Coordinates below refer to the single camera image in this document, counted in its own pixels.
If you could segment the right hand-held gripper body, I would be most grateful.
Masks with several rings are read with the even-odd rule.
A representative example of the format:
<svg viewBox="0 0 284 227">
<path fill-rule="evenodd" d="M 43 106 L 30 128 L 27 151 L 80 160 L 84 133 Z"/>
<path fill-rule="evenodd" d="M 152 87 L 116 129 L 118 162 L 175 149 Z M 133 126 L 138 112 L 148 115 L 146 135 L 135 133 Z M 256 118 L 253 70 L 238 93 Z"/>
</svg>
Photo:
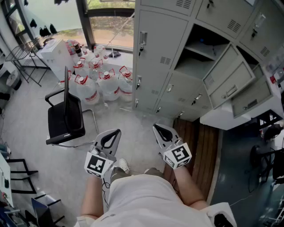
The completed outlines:
<svg viewBox="0 0 284 227">
<path fill-rule="evenodd" d="M 188 144 L 183 142 L 182 138 L 176 139 L 174 142 L 158 141 L 162 149 L 158 155 L 164 160 L 172 169 L 177 169 L 190 162 L 192 154 Z"/>
</svg>

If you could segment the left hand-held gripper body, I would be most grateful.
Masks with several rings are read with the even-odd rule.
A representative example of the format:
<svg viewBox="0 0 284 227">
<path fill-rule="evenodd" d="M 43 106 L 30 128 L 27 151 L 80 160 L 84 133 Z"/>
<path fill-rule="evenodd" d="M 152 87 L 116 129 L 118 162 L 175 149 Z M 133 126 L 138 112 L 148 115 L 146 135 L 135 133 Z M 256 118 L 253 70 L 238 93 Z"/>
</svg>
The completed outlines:
<svg viewBox="0 0 284 227">
<path fill-rule="evenodd" d="M 90 151 L 88 151 L 84 169 L 86 173 L 103 179 L 105 174 L 113 167 L 116 160 L 115 156 L 105 154 L 101 150 L 99 155 L 93 155 Z"/>
</svg>

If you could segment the grey metal locker cabinet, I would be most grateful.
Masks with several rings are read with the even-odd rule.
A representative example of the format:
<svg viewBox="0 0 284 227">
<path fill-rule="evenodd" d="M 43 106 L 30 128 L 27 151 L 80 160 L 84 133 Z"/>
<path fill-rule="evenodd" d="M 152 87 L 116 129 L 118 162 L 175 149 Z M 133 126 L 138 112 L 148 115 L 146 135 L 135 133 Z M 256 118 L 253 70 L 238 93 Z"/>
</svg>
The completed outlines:
<svg viewBox="0 0 284 227">
<path fill-rule="evenodd" d="M 207 8 L 208 0 L 136 0 L 134 109 L 194 121 L 213 110 L 202 79 L 229 43 L 252 70 L 284 44 L 281 0 L 213 2 Z M 251 39 L 254 27 L 258 33 Z M 191 105 L 198 94 L 202 97 Z"/>
</svg>

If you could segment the person's right forearm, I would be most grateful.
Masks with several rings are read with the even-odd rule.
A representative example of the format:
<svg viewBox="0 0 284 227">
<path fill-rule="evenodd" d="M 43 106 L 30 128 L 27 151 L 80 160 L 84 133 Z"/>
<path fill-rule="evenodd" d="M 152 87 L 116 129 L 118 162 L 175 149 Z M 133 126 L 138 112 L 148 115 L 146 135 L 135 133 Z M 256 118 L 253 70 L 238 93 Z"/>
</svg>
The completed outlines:
<svg viewBox="0 0 284 227">
<path fill-rule="evenodd" d="M 174 174 L 181 199 L 186 206 L 197 210 L 208 207 L 201 190 L 197 187 L 185 166 L 175 169 Z"/>
</svg>

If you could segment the person's left forearm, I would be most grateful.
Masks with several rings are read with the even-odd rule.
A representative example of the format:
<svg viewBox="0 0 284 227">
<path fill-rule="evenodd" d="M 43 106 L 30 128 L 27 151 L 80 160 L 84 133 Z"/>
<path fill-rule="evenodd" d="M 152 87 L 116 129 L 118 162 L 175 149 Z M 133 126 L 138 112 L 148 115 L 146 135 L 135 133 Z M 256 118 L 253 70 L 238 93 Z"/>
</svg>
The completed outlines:
<svg viewBox="0 0 284 227">
<path fill-rule="evenodd" d="M 81 208 L 81 215 L 98 219 L 104 214 L 102 179 L 89 176 Z"/>
</svg>

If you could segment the person's left white shoe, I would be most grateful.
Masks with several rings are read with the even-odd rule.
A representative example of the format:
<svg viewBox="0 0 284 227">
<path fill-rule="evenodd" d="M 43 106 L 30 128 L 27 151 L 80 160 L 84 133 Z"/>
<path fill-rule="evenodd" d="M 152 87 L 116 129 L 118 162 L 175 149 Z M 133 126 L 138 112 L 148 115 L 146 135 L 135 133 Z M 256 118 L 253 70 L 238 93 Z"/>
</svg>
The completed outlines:
<svg viewBox="0 0 284 227">
<path fill-rule="evenodd" d="M 130 173 L 130 168 L 128 166 L 128 163 L 126 161 L 126 159 L 124 158 L 121 158 L 119 160 L 119 167 L 126 173 L 126 174 L 129 174 Z"/>
</svg>

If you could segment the person's olive trousers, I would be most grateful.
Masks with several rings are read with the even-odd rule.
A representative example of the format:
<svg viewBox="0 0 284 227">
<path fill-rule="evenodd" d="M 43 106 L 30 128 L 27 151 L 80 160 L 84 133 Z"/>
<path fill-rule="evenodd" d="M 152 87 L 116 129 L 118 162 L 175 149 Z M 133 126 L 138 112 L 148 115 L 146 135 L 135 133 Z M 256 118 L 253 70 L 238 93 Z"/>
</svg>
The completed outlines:
<svg viewBox="0 0 284 227">
<path fill-rule="evenodd" d="M 153 176 L 159 176 L 161 178 L 164 179 L 163 174 L 157 170 L 156 168 L 150 168 L 147 169 L 144 174 L 148 174 L 148 175 L 153 175 Z M 115 180 L 120 179 L 120 178 L 124 178 L 124 177 L 129 177 L 131 176 L 130 173 L 126 173 L 122 168 L 120 167 L 115 167 L 112 170 L 111 176 L 110 176 L 110 183 L 113 183 Z"/>
</svg>

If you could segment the brown wooden plank platform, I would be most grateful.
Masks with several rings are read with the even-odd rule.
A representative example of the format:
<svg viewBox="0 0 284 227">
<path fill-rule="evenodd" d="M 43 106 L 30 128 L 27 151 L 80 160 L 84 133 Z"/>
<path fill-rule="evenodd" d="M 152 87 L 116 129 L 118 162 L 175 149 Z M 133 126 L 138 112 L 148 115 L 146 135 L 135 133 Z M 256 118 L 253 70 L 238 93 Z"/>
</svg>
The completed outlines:
<svg viewBox="0 0 284 227">
<path fill-rule="evenodd" d="M 215 169 L 219 129 L 203 125 L 198 119 L 190 122 L 178 118 L 174 120 L 173 128 L 189 146 L 192 159 L 185 166 L 207 199 Z"/>
</svg>

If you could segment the black chair with metal legs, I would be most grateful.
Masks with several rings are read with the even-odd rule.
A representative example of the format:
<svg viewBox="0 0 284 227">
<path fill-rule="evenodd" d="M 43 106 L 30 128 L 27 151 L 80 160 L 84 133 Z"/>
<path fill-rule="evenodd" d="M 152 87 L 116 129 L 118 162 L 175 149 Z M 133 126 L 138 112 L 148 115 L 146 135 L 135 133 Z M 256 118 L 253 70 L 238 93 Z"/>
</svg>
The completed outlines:
<svg viewBox="0 0 284 227">
<path fill-rule="evenodd" d="M 95 114 L 91 109 L 83 110 L 81 101 L 78 97 L 69 93 L 69 73 L 68 68 L 64 70 L 64 88 L 51 92 L 45 96 L 45 101 L 51 106 L 48 109 L 48 130 L 49 139 L 46 140 L 47 145 L 69 148 L 64 142 L 83 137 L 86 133 L 83 114 L 91 112 L 95 128 L 98 131 Z M 54 105 L 50 102 L 50 98 L 64 93 L 63 101 Z"/>
</svg>

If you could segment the cluster of clear water jugs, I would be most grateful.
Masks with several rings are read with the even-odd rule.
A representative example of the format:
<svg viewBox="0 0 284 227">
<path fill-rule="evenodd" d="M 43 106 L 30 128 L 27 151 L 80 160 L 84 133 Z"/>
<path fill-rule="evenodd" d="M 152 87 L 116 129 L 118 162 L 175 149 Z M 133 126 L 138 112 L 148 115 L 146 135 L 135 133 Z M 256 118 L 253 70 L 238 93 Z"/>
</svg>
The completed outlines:
<svg viewBox="0 0 284 227">
<path fill-rule="evenodd" d="M 115 101 L 121 97 L 124 101 L 132 100 L 133 76 L 126 66 L 118 74 L 108 63 L 109 57 L 104 46 L 94 47 L 94 58 L 87 61 L 80 57 L 69 71 L 69 92 L 88 105 L 99 102 L 100 95 L 104 101 Z"/>
</svg>

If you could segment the person's white shirt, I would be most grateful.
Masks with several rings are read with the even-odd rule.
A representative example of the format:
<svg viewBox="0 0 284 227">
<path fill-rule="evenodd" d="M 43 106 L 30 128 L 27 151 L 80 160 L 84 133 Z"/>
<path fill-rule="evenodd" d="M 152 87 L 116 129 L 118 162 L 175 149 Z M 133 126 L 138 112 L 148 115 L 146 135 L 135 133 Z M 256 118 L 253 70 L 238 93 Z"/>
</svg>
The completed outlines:
<svg viewBox="0 0 284 227">
<path fill-rule="evenodd" d="M 110 185 L 108 211 L 98 219 L 78 217 L 74 227 L 237 227 L 228 203 L 202 210 L 182 203 L 172 185 L 159 176 L 141 174 Z"/>
</svg>

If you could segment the dark grey chair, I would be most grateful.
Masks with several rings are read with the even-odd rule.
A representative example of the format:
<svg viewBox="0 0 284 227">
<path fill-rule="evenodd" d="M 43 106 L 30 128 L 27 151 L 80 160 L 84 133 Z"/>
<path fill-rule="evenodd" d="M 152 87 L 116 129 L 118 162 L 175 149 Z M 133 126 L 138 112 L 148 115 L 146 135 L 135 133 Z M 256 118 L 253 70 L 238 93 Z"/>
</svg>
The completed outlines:
<svg viewBox="0 0 284 227">
<path fill-rule="evenodd" d="M 58 223 L 62 221 L 65 216 L 59 217 L 57 220 L 53 220 L 50 206 L 60 202 L 61 200 L 55 200 L 49 204 L 44 204 L 39 201 L 40 198 L 45 197 L 46 194 L 40 195 L 35 198 L 31 198 L 32 207 L 35 215 L 32 215 L 29 211 L 25 210 L 25 219 L 28 222 L 36 225 L 37 227 L 60 227 Z"/>
</svg>

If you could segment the white desk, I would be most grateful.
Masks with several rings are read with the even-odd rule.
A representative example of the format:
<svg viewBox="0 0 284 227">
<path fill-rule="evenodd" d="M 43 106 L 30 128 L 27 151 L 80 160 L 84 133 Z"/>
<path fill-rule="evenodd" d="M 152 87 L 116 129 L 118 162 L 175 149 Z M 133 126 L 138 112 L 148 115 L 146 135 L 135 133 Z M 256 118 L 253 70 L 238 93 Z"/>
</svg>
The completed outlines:
<svg viewBox="0 0 284 227">
<path fill-rule="evenodd" d="M 12 189 L 11 189 L 11 170 L 10 166 L 0 153 L 0 195 L 4 195 L 7 203 L 14 207 L 12 200 Z"/>
</svg>

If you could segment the pink patterned bag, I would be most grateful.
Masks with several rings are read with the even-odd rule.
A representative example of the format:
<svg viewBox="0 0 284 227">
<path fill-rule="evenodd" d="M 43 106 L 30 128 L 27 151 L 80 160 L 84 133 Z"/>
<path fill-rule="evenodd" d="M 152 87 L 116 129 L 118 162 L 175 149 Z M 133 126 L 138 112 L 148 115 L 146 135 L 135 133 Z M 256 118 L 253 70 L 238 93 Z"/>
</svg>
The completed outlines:
<svg viewBox="0 0 284 227">
<path fill-rule="evenodd" d="M 65 45 L 66 45 L 67 50 L 68 50 L 70 55 L 76 54 L 74 45 L 77 44 L 77 43 L 78 42 L 74 39 L 68 39 L 67 41 L 65 41 Z"/>
</svg>

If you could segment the small waste bin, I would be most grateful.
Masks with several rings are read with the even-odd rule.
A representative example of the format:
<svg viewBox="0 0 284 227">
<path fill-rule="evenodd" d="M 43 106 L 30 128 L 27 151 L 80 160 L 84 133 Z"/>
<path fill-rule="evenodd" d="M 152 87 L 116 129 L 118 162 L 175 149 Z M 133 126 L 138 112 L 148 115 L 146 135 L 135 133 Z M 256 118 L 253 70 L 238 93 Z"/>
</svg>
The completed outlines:
<svg viewBox="0 0 284 227">
<path fill-rule="evenodd" d="M 14 90 L 18 90 L 22 84 L 22 80 L 18 71 L 14 70 L 7 78 L 6 85 Z"/>
</svg>

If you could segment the grey metal folding rack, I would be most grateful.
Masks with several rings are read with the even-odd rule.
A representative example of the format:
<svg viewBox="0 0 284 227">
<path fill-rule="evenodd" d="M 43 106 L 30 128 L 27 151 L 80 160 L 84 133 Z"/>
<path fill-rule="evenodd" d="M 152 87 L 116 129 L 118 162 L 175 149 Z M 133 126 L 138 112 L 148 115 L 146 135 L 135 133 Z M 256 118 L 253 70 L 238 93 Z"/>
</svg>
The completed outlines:
<svg viewBox="0 0 284 227">
<path fill-rule="evenodd" d="M 34 39 L 25 44 L 16 46 L 12 51 L 10 51 L 5 61 L 11 62 L 27 83 L 29 83 L 29 80 L 32 80 L 41 87 L 40 82 L 47 71 L 50 70 L 50 67 L 40 57 L 39 48 L 39 39 Z M 35 69 L 44 70 L 38 81 L 32 77 Z"/>
</svg>

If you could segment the black metal stand frame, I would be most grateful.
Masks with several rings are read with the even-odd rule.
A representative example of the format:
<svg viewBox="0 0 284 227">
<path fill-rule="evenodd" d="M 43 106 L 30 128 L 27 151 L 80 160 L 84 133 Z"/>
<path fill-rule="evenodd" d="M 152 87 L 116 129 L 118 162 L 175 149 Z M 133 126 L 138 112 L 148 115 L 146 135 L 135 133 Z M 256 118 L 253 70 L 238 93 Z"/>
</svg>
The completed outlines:
<svg viewBox="0 0 284 227">
<path fill-rule="evenodd" d="M 12 181 L 24 181 L 27 180 L 31 190 L 16 190 L 16 189 L 12 189 L 11 193 L 15 193 L 15 194 L 36 194 L 36 189 L 32 183 L 31 180 L 31 176 L 33 174 L 38 173 L 39 171 L 37 170 L 29 170 L 27 163 L 25 161 L 25 159 L 8 159 L 6 160 L 6 162 L 8 163 L 8 166 L 10 166 L 10 163 L 22 163 L 24 166 L 24 170 L 15 170 L 15 171 L 10 171 L 11 174 L 26 174 L 27 176 L 24 178 L 11 178 Z"/>
</svg>

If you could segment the black window frame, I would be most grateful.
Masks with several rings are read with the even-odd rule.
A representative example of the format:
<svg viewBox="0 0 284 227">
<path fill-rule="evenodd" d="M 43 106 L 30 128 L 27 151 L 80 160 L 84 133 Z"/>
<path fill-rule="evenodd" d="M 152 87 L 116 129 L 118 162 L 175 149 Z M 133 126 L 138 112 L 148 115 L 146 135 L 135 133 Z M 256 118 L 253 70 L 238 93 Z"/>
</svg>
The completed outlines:
<svg viewBox="0 0 284 227">
<path fill-rule="evenodd" d="M 76 0 L 76 5 L 88 47 L 133 52 L 135 0 Z"/>
</svg>

